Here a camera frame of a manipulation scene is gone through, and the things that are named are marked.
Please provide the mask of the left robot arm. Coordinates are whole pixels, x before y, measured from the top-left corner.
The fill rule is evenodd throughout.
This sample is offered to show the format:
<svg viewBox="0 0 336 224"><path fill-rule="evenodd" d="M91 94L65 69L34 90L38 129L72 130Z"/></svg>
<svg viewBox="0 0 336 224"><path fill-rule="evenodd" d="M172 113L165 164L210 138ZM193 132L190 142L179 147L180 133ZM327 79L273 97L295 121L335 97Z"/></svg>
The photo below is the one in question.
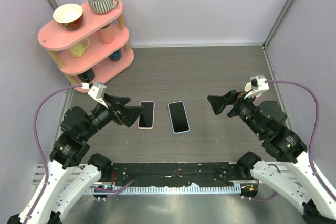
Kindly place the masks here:
<svg viewBox="0 0 336 224"><path fill-rule="evenodd" d="M145 108L129 106L130 100L105 94L90 114L79 106L67 110L61 123L62 135L54 143L42 182L26 208L11 216L8 223L62 223L92 184L111 177L112 162L93 154L81 174L64 187L88 152L87 142L92 136L110 122L131 127L137 121Z"/></svg>

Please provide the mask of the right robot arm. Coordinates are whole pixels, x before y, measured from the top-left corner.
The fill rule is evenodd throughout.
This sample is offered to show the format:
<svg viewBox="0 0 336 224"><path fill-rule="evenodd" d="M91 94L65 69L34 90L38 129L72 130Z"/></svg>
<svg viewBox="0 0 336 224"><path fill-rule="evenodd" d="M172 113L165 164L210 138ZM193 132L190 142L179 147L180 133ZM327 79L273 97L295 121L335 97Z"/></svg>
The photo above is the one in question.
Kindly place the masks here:
<svg viewBox="0 0 336 224"><path fill-rule="evenodd" d="M335 200L318 182L309 162L307 146L285 126L287 115L276 101L263 101L256 106L254 98L236 90L230 90L223 96L209 95L207 100L216 115L232 106L227 116L240 117L262 141L265 151L281 162L297 182L273 170L253 152L247 152L237 161L239 177L252 177L265 183L295 206L305 223L335 223Z"/></svg>

